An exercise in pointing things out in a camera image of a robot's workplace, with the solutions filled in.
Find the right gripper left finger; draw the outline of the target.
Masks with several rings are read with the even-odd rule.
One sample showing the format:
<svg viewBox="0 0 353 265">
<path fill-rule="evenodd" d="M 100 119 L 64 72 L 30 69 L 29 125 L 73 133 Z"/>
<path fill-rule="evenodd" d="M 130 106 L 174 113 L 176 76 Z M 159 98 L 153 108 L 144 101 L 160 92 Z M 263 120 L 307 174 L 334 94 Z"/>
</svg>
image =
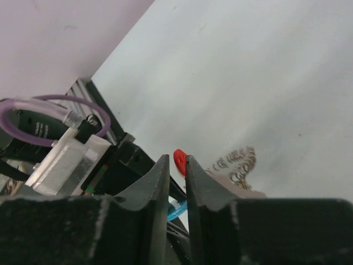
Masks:
<svg viewBox="0 0 353 265">
<path fill-rule="evenodd" d="M 169 156 L 116 196 L 1 197 L 2 264 L 163 264 Z"/>
</svg>

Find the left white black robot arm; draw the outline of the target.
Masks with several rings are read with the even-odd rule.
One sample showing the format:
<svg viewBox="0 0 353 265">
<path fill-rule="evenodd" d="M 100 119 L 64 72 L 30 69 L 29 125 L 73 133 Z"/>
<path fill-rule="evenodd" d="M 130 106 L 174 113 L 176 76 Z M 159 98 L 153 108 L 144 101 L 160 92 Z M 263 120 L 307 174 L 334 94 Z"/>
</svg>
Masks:
<svg viewBox="0 0 353 265">
<path fill-rule="evenodd" d="M 59 140 L 68 129 L 59 120 L 28 110 L 12 110 L 7 117 L 22 132 L 45 140 Z M 32 145 L 1 132 L 1 158 L 35 164 L 50 150 L 50 147 Z M 83 188 L 89 194 L 115 195 L 139 180 L 154 164 L 139 146 L 120 139 L 117 145 L 108 148 Z"/>
</svg>

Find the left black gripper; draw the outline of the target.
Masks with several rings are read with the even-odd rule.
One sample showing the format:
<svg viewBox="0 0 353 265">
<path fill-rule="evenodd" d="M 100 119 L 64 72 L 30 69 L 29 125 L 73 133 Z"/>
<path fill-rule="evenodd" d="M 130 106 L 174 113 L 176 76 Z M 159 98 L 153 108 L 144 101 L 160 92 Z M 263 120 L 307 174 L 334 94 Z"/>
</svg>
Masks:
<svg viewBox="0 0 353 265">
<path fill-rule="evenodd" d="M 156 164 L 132 142 L 111 146 L 82 184 L 83 195 L 116 195 L 146 175 Z"/>
</svg>

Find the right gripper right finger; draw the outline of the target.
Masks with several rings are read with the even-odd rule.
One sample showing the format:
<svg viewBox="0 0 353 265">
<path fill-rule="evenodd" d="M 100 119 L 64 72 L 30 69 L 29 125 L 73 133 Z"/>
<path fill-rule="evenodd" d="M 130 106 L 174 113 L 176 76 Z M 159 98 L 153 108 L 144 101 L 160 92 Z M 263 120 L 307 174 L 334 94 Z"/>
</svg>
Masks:
<svg viewBox="0 0 353 265">
<path fill-rule="evenodd" d="M 352 204 L 241 199 L 186 158 L 192 264 L 351 264 Z"/>
</svg>

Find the red key tag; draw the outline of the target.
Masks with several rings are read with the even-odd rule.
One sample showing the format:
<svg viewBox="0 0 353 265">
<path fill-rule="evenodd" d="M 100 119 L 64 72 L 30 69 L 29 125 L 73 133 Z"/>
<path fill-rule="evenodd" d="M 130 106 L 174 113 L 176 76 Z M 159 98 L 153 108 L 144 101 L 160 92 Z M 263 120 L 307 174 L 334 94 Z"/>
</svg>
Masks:
<svg viewBox="0 0 353 265">
<path fill-rule="evenodd" d="M 184 177 L 186 176 L 186 157 L 187 157 L 187 154 L 181 149 L 177 149 L 173 153 L 174 163 L 178 171 Z"/>
</svg>

